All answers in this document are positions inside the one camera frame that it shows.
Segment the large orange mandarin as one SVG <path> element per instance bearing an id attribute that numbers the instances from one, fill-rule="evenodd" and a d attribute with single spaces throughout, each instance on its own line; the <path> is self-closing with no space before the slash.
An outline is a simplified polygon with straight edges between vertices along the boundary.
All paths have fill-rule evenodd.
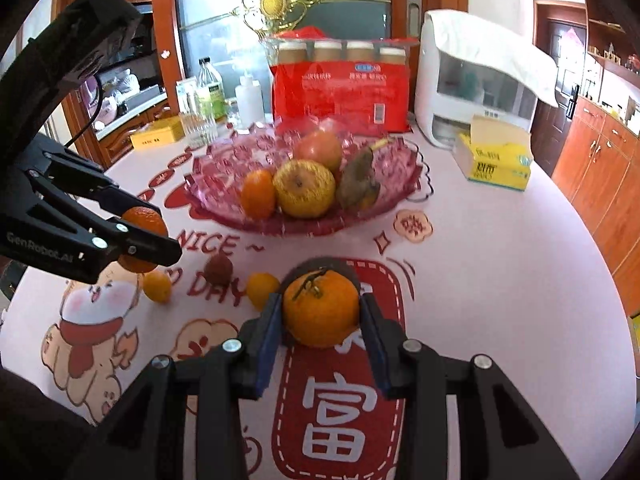
<path id="1" fill-rule="evenodd" d="M 138 228 L 134 232 L 134 247 L 127 248 L 118 258 L 118 263 L 127 271 L 145 274 L 153 271 L 157 264 L 140 258 L 152 248 L 151 234 L 167 236 L 168 229 L 162 216 L 149 207 L 132 207 L 122 214 L 122 221 Z"/>

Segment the small yellow-orange kumquat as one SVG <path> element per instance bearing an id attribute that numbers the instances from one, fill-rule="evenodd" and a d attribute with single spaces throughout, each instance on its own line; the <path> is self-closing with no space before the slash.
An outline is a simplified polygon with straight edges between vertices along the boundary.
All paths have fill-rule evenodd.
<path id="1" fill-rule="evenodd" d="M 149 300 L 157 304 L 168 304 L 172 293 L 170 277 L 162 270 L 153 270 L 143 275 L 142 289 Z"/>

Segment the small red fruit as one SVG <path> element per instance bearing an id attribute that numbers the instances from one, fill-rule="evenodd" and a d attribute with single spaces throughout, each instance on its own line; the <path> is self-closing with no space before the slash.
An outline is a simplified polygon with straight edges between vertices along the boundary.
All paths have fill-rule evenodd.
<path id="1" fill-rule="evenodd" d="M 224 254 L 211 256 L 203 270 L 206 282 L 213 286 L 228 285 L 232 280 L 233 264 Z"/>

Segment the small orange kumquat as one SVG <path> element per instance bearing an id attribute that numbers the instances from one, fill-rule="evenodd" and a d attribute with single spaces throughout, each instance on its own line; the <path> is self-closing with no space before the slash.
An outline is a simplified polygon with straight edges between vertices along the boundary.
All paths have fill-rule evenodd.
<path id="1" fill-rule="evenodd" d="M 267 304 L 271 294 L 280 288 L 280 281 L 270 273 L 250 274 L 246 282 L 245 293 L 252 306 L 259 312 Z"/>

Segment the orange mandarin with stem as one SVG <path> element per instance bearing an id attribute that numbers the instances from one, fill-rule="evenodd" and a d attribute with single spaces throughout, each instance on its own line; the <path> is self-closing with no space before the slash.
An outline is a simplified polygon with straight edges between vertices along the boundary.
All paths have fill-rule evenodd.
<path id="1" fill-rule="evenodd" d="M 288 286 L 282 310 L 285 328 L 297 342 L 331 348 L 359 326 L 359 290 L 334 271 L 310 272 Z"/>

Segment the dark green avocado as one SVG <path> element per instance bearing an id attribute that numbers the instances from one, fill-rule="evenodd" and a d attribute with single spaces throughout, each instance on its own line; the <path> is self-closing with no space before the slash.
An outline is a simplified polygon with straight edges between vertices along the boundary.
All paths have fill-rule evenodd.
<path id="1" fill-rule="evenodd" d="M 347 278 L 357 290 L 360 290 L 359 278 L 356 272 L 352 270 L 352 268 L 346 263 L 345 260 L 340 258 L 322 256 L 310 258 L 299 263 L 297 266 L 294 266 L 294 268 L 285 275 L 285 278 L 283 279 L 279 287 L 280 294 L 283 295 L 288 286 L 290 286 L 301 276 L 310 272 L 316 272 L 324 269 L 331 270 L 343 275 L 344 278 Z"/>

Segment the overripe brown banana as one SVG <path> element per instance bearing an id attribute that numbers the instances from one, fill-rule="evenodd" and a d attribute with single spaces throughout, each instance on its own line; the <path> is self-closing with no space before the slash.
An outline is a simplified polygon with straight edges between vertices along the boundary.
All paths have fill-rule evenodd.
<path id="1" fill-rule="evenodd" d="M 390 138 L 383 138 L 363 146 L 342 170 L 335 197 L 344 211 L 356 214 L 371 208 L 378 200 L 381 185 L 374 175 L 374 154 L 389 143 Z"/>

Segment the small white box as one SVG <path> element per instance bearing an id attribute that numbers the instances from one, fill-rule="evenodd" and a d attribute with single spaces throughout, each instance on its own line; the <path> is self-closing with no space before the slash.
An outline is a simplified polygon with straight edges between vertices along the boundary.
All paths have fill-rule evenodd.
<path id="1" fill-rule="evenodd" d="M 198 88 L 198 80 L 195 77 L 176 82 L 176 96 L 181 115 L 195 115 L 198 112 L 196 88 Z"/>

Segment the yellow tin box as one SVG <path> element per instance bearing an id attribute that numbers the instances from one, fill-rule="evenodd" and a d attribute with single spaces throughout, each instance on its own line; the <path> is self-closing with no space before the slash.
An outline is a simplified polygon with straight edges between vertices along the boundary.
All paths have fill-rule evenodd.
<path id="1" fill-rule="evenodd" d="M 181 119 L 179 116 L 174 116 L 150 122 L 136 133 L 133 133 L 129 140 L 135 150 L 143 151 L 176 143 L 183 137 Z"/>

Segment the clear drinking glass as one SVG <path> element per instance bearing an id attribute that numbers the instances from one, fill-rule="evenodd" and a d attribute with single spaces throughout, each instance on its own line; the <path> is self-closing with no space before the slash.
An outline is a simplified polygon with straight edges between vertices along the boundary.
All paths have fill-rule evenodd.
<path id="1" fill-rule="evenodd" d="M 197 150 L 211 144 L 217 135 L 213 103 L 197 91 L 188 92 L 180 101 L 180 122 L 189 148 Z"/>

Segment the clear glass bottle green label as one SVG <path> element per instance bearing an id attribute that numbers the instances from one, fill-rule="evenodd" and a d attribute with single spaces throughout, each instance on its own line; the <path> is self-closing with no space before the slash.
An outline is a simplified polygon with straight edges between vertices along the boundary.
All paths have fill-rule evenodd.
<path id="1" fill-rule="evenodd" d="M 227 117 L 224 84 L 210 62 L 210 58 L 200 58 L 200 71 L 196 77 L 196 102 L 200 115 L 215 122 L 223 122 Z"/>

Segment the pink glass fruit bowl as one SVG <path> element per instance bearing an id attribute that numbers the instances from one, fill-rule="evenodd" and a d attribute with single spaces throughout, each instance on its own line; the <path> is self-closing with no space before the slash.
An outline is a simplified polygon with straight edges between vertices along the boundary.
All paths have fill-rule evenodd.
<path id="1" fill-rule="evenodd" d="M 419 149 L 398 136 L 254 126 L 210 144 L 184 178 L 196 218 L 262 235 L 322 236 L 424 190 Z"/>

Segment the white squeeze bottle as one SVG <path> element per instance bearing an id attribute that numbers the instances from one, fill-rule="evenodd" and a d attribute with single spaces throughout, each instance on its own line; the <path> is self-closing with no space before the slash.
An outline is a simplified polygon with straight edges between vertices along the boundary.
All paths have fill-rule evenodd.
<path id="1" fill-rule="evenodd" d="M 262 87 L 251 74 L 240 77 L 240 84 L 235 87 L 235 97 L 240 122 L 244 128 L 250 128 L 255 122 L 265 120 Z"/>

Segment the printed pink tablecloth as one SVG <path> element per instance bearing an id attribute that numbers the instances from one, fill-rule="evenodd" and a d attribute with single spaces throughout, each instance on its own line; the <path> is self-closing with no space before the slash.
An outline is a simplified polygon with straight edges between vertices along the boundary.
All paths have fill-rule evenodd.
<path id="1" fill-rule="evenodd" d="M 296 133 L 43 157 L 1 195 L 6 479 L 600 479 L 634 350 L 600 250 L 535 164 L 468 180 L 372 141 L 369 209 L 246 218 Z"/>

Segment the glass door gold ornament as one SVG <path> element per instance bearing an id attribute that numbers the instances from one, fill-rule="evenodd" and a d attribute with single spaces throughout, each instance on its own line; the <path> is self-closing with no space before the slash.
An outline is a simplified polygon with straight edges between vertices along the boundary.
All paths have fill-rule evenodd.
<path id="1" fill-rule="evenodd" d="M 276 52 L 268 38 L 304 27 L 335 39 L 387 38 L 392 0 L 175 0 L 175 14 L 183 76 L 196 76 L 207 58 L 227 99 L 234 98 L 241 77 L 250 75 L 270 110 Z"/>

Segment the yellow pear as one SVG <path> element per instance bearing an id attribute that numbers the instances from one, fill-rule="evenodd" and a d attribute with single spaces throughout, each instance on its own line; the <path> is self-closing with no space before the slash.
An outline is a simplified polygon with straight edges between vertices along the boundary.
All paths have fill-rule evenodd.
<path id="1" fill-rule="evenodd" d="M 334 203 L 335 179 L 325 166 L 311 160 L 292 159 L 272 179 L 280 209 L 291 217 L 321 217 Z"/>

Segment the red apple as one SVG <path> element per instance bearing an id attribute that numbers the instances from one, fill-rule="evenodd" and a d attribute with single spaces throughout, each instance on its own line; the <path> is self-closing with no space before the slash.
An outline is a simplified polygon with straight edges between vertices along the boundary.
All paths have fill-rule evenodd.
<path id="1" fill-rule="evenodd" d="M 317 130 L 303 136 L 295 144 L 293 157 L 318 162 L 326 169 L 337 172 L 342 163 L 342 142 L 333 132 Z"/>

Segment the red drink bottle pack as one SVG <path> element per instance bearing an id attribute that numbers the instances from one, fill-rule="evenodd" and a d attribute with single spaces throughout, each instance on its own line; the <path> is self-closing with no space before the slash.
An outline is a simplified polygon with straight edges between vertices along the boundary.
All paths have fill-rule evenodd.
<path id="1" fill-rule="evenodd" d="M 314 26 L 264 40 L 277 120 L 343 118 L 369 130 L 408 127 L 414 38 L 337 39 Z"/>

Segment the yellow tissue pack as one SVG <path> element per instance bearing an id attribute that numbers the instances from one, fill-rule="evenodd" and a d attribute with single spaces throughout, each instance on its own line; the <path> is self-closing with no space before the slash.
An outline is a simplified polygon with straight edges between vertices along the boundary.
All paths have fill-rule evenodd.
<path id="1" fill-rule="evenodd" d="M 526 190 L 534 161 L 529 132 L 480 115 L 458 134 L 452 156 L 469 181 L 515 191 Z"/>

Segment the orange wooden cabinet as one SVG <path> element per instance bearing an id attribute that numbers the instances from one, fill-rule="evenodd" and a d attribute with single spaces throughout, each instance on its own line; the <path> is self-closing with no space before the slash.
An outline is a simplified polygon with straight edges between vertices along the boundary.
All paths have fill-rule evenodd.
<path id="1" fill-rule="evenodd" d="M 585 0 L 587 51 L 552 180 L 582 218 L 620 294 L 639 315 L 639 49 L 603 0 Z"/>

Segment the white countertop appliance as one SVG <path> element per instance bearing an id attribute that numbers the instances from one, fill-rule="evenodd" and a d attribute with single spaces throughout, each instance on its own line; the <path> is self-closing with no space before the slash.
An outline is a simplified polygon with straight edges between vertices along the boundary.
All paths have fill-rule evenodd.
<path id="1" fill-rule="evenodd" d="M 425 139 L 450 150 L 474 116 L 532 128 L 537 104 L 556 107 L 558 66 L 506 26 L 457 10 L 425 13 L 414 114 Z"/>

